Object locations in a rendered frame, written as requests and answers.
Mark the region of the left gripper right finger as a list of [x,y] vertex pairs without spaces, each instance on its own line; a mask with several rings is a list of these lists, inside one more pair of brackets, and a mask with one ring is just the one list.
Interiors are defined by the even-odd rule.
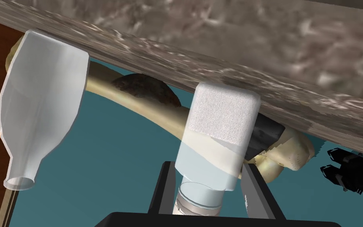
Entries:
[[241,190],[249,218],[286,219],[255,164],[243,164]]

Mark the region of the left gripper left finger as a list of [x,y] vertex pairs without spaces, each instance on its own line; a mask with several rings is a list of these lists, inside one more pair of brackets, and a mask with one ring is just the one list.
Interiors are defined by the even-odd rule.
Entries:
[[172,214],[176,189],[176,169],[174,161],[162,164],[156,187],[148,209],[149,214]]

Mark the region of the clear square bottle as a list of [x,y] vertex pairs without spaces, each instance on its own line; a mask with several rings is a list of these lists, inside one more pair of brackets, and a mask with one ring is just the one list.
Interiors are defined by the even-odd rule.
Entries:
[[197,85],[175,168],[183,176],[173,214],[218,216],[241,173],[261,99],[255,92]]

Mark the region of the brass curved tap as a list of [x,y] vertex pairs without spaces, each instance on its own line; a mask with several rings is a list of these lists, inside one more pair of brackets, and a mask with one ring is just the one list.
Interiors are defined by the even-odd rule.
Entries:
[[[7,56],[7,71],[22,38]],[[106,67],[89,62],[85,90],[140,114],[182,140],[190,108],[166,106],[152,99],[137,98],[120,91],[111,84],[120,77],[122,75],[113,73]],[[255,163],[265,181],[271,182],[285,167],[293,171],[299,170],[314,153],[312,144],[302,133],[257,114],[243,163]]]

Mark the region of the dark brown round lump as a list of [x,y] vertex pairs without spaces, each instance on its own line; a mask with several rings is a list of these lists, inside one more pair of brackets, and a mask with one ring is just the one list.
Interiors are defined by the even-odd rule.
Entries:
[[146,74],[129,74],[113,80],[111,84],[137,98],[152,99],[171,107],[182,106],[179,98],[166,83]]

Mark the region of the clear round bottle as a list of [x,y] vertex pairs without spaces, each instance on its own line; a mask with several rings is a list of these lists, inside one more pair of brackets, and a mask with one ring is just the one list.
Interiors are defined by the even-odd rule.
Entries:
[[4,187],[33,187],[42,159],[78,115],[88,69],[86,51],[39,30],[24,34],[0,92],[0,138],[10,156]]

